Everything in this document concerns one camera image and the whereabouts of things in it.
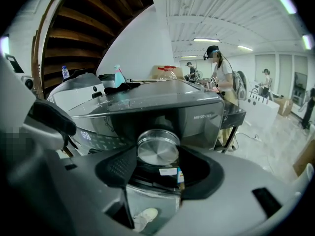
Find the open brown cardboard box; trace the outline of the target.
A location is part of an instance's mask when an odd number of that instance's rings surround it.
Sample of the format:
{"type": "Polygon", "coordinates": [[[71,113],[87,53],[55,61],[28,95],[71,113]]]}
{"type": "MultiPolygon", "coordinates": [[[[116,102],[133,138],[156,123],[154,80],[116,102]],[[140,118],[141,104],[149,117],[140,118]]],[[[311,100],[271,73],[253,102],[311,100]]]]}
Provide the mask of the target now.
{"type": "Polygon", "coordinates": [[[177,79],[184,80],[182,68],[176,67],[176,66],[171,66],[171,65],[165,65],[165,66],[155,65],[155,66],[153,66],[153,68],[151,69],[150,75],[149,75],[149,79],[157,79],[159,67],[174,67],[174,73],[176,74],[177,79]]]}

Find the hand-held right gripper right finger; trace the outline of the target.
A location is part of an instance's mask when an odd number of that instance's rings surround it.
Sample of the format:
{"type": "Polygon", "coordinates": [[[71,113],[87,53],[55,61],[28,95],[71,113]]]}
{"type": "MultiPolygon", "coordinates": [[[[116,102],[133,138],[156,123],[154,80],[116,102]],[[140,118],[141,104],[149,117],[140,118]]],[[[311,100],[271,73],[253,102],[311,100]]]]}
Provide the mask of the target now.
{"type": "Polygon", "coordinates": [[[251,161],[192,147],[180,152],[183,202],[155,236],[265,236],[298,203],[291,185],[251,161]]]}

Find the silver round knob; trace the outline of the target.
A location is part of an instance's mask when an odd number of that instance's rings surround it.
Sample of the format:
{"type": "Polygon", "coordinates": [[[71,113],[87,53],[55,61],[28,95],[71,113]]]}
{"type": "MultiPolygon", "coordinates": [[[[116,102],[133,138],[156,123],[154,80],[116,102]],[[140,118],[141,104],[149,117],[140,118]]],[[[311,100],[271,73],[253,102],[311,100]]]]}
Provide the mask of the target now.
{"type": "Polygon", "coordinates": [[[179,157],[177,149],[179,144],[179,138],[168,130],[147,130],[138,137],[137,155],[147,164],[170,165],[179,157]]]}

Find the white and grey washer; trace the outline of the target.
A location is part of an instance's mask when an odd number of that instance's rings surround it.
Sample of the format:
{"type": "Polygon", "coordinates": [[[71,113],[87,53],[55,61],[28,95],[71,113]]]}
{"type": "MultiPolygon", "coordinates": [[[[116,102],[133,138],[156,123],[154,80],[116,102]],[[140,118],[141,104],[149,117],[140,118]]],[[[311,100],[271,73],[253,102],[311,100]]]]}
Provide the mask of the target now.
{"type": "Polygon", "coordinates": [[[50,92],[47,100],[67,112],[91,100],[94,93],[103,91],[102,81],[92,73],[85,73],[62,82],[50,92]]]}

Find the large cardboard box with items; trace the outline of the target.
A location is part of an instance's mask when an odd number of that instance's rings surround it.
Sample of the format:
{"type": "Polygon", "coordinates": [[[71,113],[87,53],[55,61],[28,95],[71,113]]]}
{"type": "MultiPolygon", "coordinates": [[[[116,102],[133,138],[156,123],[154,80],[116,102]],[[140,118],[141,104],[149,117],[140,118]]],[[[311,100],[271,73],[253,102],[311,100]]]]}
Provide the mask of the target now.
{"type": "Polygon", "coordinates": [[[310,140],[305,145],[293,164],[293,169],[298,177],[309,163],[315,168],[315,140],[310,140]]]}

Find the person's left white shoe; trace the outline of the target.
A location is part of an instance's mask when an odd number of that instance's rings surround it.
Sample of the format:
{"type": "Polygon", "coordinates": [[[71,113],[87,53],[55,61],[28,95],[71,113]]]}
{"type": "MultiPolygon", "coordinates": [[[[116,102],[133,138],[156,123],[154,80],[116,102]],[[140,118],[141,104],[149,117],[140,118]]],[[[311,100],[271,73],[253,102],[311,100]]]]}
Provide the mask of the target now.
{"type": "Polygon", "coordinates": [[[152,222],[158,215],[158,210],[156,208],[147,208],[144,211],[140,212],[134,216],[134,231],[141,232],[145,229],[148,223],[152,222]]]}

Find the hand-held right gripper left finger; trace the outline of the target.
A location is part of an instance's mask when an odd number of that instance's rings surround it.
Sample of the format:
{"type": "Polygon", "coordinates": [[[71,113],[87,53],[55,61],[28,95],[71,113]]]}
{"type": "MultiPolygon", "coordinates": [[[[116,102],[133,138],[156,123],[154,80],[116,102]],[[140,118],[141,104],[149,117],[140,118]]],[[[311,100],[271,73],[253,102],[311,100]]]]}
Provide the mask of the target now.
{"type": "Polygon", "coordinates": [[[134,236],[123,189],[106,184],[107,157],[63,160],[40,146],[6,149],[6,208],[19,236],[134,236]]]}

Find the black cloth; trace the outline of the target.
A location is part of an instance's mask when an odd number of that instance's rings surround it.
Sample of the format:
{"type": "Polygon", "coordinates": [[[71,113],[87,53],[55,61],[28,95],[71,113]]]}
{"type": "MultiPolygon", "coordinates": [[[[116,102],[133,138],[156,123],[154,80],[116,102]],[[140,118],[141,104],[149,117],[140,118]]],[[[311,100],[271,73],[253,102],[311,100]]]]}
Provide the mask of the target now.
{"type": "Polygon", "coordinates": [[[135,82],[129,82],[129,83],[124,82],[124,83],[121,83],[117,88],[111,88],[111,87],[105,88],[104,93],[106,95],[109,95],[109,94],[114,94],[118,92],[128,91],[128,90],[137,88],[140,85],[141,85],[140,83],[135,83],[135,82]]]}

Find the black table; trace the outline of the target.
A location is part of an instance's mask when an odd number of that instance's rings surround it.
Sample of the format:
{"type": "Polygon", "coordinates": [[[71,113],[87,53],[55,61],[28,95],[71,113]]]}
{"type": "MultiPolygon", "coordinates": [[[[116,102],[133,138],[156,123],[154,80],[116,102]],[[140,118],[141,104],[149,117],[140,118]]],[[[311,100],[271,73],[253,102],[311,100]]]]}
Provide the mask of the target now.
{"type": "Polygon", "coordinates": [[[235,138],[236,131],[238,130],[239,126],[243,124],[245,116],[245,110],[241,109],[240,107],[234,105],[229,101],[224,100],[224,111],[220,129],[224,130],[231,128],[232,130],[225,145],[217,147],[217,151],[220,151],[221,153],[226,153],[228,148],[232,147],[232,140],[235,138]]]}

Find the closed brown cardboard box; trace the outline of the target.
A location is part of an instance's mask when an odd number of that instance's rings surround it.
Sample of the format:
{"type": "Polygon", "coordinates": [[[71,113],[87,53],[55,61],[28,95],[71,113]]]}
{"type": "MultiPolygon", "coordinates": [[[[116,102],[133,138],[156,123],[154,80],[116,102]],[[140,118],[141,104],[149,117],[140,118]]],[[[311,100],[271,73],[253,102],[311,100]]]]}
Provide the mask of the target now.
{"type": "Polygon", "coordinates": [[[279,105],[278,114],[288,117],[291,113],[293,101],[287,98],[274,98],[274,102],[279,105]]]}

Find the wooden staircase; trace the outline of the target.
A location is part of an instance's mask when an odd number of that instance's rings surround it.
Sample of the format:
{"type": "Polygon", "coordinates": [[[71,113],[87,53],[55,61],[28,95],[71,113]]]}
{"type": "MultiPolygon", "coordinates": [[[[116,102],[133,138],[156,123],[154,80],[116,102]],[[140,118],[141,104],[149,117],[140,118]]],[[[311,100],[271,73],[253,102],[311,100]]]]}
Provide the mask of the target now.
{"type": "Polygon", "coordinates": [[[31,74],[38,97],[70,74],[96,73],[110,46],[153,0],[41,0],[44,6],[31,46],[31,74]]]}

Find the white rectangular tub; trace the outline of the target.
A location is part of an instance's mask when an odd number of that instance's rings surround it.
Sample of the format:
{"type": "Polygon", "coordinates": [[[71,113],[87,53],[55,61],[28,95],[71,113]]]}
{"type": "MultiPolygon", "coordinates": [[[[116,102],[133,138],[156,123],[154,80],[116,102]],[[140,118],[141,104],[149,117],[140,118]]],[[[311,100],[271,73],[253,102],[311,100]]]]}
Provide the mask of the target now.
{"type": "Polygon", "coordinates": [[[240,101],[240,107],[246,111],[247,124],[267,131],[273,126],[280,106],[269,98],[260,96],[258,89],[253,88],[248,92],[246,100],[240,101]]]}

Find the wall display panel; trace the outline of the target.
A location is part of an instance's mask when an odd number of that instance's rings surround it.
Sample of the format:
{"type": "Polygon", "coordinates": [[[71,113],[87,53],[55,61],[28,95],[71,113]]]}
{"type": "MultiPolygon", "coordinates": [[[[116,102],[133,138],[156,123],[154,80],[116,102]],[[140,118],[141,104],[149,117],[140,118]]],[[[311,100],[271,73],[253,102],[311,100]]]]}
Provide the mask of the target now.
{"type": "Polygon", "coordinates": [[[298,105],[302,106],[305,95],[306,95],[306,86],[307,86],[307,75],[295,72],[294,74],[294,85],[292,92],[292,101],[298,105]]]}

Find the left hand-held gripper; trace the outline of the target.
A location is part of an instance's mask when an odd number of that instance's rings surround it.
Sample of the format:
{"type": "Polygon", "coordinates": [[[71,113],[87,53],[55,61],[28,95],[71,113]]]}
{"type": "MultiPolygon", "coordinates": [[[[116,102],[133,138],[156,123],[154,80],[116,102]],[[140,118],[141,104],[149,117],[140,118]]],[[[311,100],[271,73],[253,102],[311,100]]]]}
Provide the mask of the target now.
{"type": "Polygon", "coordinates": [[[16,62],[0,55],[0,131],[22,127],[44,148],[60,150],[68,145],[69,137],[76,134],[72,118],[56,104],[37,99],[26,82],[33,82],[30,75],[16,62]]]}

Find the black washing machine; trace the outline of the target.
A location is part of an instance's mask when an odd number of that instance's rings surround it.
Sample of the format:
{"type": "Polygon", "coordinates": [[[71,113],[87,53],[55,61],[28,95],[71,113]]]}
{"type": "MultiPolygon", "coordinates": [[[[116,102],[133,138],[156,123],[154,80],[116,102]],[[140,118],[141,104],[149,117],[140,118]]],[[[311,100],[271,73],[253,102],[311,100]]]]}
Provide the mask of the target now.
{"type": "Polygon", "coordinates": [[[72,137],[82,154],[102,152],[106,184],[122,189],[128,184],[180,195],[185,177],[180,147],[213,149],[221,128],[224,102],[216,93],[181,80],[141,84],[110,95],[103,94],[70,110],[77,126],[72,137]],[[178,159],[166,166],[143,162],[137,155],[138,137],[164,129],[180,140],[178,159]]]}

